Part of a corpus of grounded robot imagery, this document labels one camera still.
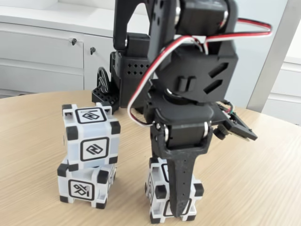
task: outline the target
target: cabinet drawer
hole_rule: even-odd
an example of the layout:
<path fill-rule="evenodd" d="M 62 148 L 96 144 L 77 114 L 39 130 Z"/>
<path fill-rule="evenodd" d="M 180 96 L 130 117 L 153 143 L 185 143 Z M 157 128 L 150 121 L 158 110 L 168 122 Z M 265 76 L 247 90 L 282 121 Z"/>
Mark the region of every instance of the cabinet drawer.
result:
<path fill-rule="evenodd" d="M 83 42 L 68 39 L 0 32 L 0 58 L 83 68 Z"/>
<path fill-rule="evenodd" d="M 301 97 L 301 71 L 280 70 L 272 93 Z"/>
<path fill-rule="evenodd" d="M 0 66 L 0 89 L 32 93 L 83 90 L 84 77 L 67 73 Z"/>
<path fill-rule="evenodd" d="M 301 103 L 268 99 L 262 113 L 301 125 Z"/>

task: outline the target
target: wire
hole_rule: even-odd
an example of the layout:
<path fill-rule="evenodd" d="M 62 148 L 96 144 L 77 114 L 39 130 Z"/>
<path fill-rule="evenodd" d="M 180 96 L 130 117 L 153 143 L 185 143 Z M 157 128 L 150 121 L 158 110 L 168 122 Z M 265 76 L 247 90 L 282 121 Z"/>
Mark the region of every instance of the wire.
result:
<path fill-rule="evenodd" d="M 253 26 L 258 26 L 260 28 L 265 29 L 265 31 L 259 31 L 259 32 L 234 32 L 234 33 L 227 33 L 227 34 L 219 34 L 219 35 L 213 35 L 208 36 L 204 43 L 204 50 L 206 55 L 209 54 L 208 49 L 208 43 L 209 42 L 217 42 L 217 41 L 230 41 L 230 40 L 236 40 L 240 38 L 250 38 L 250 37 L 262 37 L 262 36 L 269 36 L 272 34 L 272 25 L 256 21 L 256 20 L 250 20 L 250 19 L 244 19 L 239 18 L 239 23 L 249 24 Z"/>
<path fill-rule="evenodd" d="M 172 53 L 177 47 L 179 47 L 181 44 L 183 44 L 186 41 L 192 41 L 194 44 L 196 44 L 200 50 L 203 50 L 203 52 L 208 55 L 209 54 L 209 49 L 208 49 L 208 43 L 209 42 L 218 42 L 218 41 L 229 41 L 229 40 L 235 40 L 238 38 L 249 38 L 249 37 L 262 37 L 262 36 L 268 36 L 271 35 L 272 33 L 272 26 L 270 24 L 266 24 L 263 22 L 255 21 L 255 20 L 249 20 L 249 19 L 244 19 L 244 18 L 239 18 L 238 19 L 239 23 L 245 23 L 245 24 L 250 24 L 254 26 L 259 26 L 261 28 L 266 29 L 266 31 L 261 31 L 261 32 L 235 32 L 235 33 L 228 33 L 228 34 L 219 34 L 219 35 L 213 35 L 213 36 L 208 36 L 205 39 L 204 44 L 202 44 L 197 37 L 193 36 L 181 36 L 180 38 L 177 38 L 174 40 L 170 45 L 168 45 L 166 48 L 164 48 L 159 56 L 152 62 L 150 67 L 147 69 L 145 72 L 143 78 L 141 79 L 135 93 L 131 97 L 128 106 L 127 106 L 127 113 L 131 120 L 136 122 L 138 125 L 143 126 L 143 127 L 150 127 L 152 124 L 147 124 L 145 122 L 140 121 L 137 119 L 131 112 L 132 105 L 134 101 L 137 99 L 139 94 L 141 93 L 143 87 L 147 83 L 148 79 L 150 76 L 155 72 L 155 70 L 158 68 L 158 66 L 164 61 L 164 59 Z M 234 106 L 231 106 L 230 113 L 233 113 Z"/>
<path fill-rule="evenodd" d="M 197 45 L 201 45 L 198 39 L 192 37 L 192 36 L 181 36 L 180 38 L 174 40 L 170 45 L 168 45 L 163 51 L 160 53 L 160 55 L 153 61 L 153 63 L 149 66 L 147 71 L 145 72 L 143 78 L 141 79 L 135 93 L 133 94 L 132 98 L 130 99 L 128 106 L 127 106 L 127 113 L 129 117 L 136 122 L 138 125 L 143 127 L 149 127 L 152 124 L 147 124 L 145 122 L 140 121 L 137 119 L 131 112 L 132 105 L 134 101 L 137 99 L 139 94 L 141 93 L 143 87 L 145 86 L 146 82 L 150 78 L 150 76 L 155 72 L 155 70 L 158 68 L 158 66 L 162 63 L 162 61 L 170 54 L 172 53 L 177 47 L 179 47 L 181 44 L 183 44 L 186 41 L 192 41 L 193 43 Z"/>

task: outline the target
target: round table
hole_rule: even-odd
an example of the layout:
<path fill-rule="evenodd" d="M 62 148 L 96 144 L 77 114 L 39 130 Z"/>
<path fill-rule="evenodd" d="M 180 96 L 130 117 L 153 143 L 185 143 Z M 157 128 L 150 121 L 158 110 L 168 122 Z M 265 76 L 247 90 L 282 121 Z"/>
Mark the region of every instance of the round table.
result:
<path fill-rule="evenodd" d="M 91 91 L 0 100 L 0 224 L 150 225 L 144 193 L 150 133 L 129 120 L 125 109 L 115 113 L 121 142 L 106 209 L 59 201 L 56 170 L 66 155 L 63 104 L 95 105 Z M 165 225 L 301 225 L 301 127 L 245 109 L 237 113 L 259 138 L 214 137 L 194 168 L 205 188 L 195 221 L 169 218 Z"/>

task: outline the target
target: white cube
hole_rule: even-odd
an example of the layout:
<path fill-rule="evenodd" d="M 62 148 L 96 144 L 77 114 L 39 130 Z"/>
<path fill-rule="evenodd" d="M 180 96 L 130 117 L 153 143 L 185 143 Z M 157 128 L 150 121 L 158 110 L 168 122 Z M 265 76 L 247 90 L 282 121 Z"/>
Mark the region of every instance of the white cube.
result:
<path fill-rule="evenodd" d="M 69 171 L 117 163 L 120 124 L 110 106 L 63 105 Z"/>
<path fill-rule="evenodd" d="M 75 199 L 91 202 L 91 206 L 104 209 L 108 193 L 116 175 L 115 164 L 82 169 L 68 170 L 67 157 L 57 169 L 60 200 L 73 203 Z"/>
<path fill-rule="evenodd" d="M 150 201 L 150 220 L 153 224 L 164 223 L 166 218 L 173 218 L 169 202 L 169 177 L 167 161 L 161 158 L 150 159 L 150 169 L 145 183 L 145 193 Z M 181 215 L 182 221 L 195 219 L 196 200 L 203 196 L 204 189 L 200 180 L 192 175 L 190 199 Z"/>

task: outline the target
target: black corner piece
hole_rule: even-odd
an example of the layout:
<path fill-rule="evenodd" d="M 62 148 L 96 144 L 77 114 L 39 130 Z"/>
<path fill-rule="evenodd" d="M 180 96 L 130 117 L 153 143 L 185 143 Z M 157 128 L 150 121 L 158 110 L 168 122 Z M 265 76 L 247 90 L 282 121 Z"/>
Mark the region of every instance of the black corner piece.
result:
<path fill-rule="evenodd" d="M 119 121 L 112 121 L 110 122 L 111 123 L 111 126 L 112 126 L 112 135 L 114 134 L 120 134 L 121 132 L 121 126 L 120 126 L 120 123 Z"/>
<path fill-rule="evenodd" d="M 96 203 L 96 208 L 97 209 L 104 209 L 105 208 L 105 206 L 107 205 L 107 200 L 105 200 L 105 202 L 104 203 Z"/>
<path fill-rule="evenodd" d="M 99 184 L 106 184 L 108 180 L 109 180 L 109 172 L 104 170 L 99 171 L 97 176 L 97 182 Z"/>
<path fill-rule="evenodd" d="M 66 127 L 67 140 L 77 140 L 79 138 L 79 131 L 76 126 Z"/>
<path fill-rule="evenodd" d="M 68 169 L 68 165 L 67 164 L 61 164 L 58 168 L 57 168 L 57 175 L 59 177 L 66 177 L 66 171 Z"/>
<path fill-rule="evenodd" d="M 109 164 L 115 164 L 118 161 L 118 156 L 117 157 L 112 157 L 109 159 Z"/>
<path fill-rule="evenodd" d="M 160 221 L 161 221 L 161 219 L 160 218 L 153 218 L 152 217 L 152 213 L 150 213 L 150 222 L 152 223 L 152 224 L 160 224 Z"/>
<path fill-rule="evenodd" d="M 68 202 L 68 197 L 65 197 L 65 196 L 60 196 L 60 201 L 65 202 L 65 203 L 69 203 Z"/>
<path fill-rule="evenodd" d="M 204 187 L 202 184 L 194 184 L 194 187 L 196 189 L 196 194 L 194 195 L 195 197 L 200 197 L 203 196 L 204 194 Z"/>
<path fill-rule="evenodd" d="M 72 109 L 72 105 L 62 105 L 62 113 L 65 109 Z"/>
<path fill-rule="evenodd" d="M 79 170 L 79 165 L 78 164 L 69 165 L 68 169 L 69 169 L 70 172 L 78 171 Z"/>
<path fill-rule="evenodd" d="M 193 220 L 195 220 L 195 218 L 196 218 L 196 215 L 188 216 L 187 221 L 193 221 Z"/>
<path fill-rule="evenodd" d="M 103 107 L 111 106 L 108 101 L 101 102 L 101 104 L 102 104 Z"/>
<path fill-rule="evenodd" d="M 150 158 L 150 161 L 149 161 L 150 168 L 153 163 L 159 163 L 158 158 L 154 158 L 154 157 Z"/>
<path fill-rule="evenodd" d="M 165 199 L 167 195 L 165 185 L 158 185 L 155 188 L 155 194 L 157 199 Z"/>

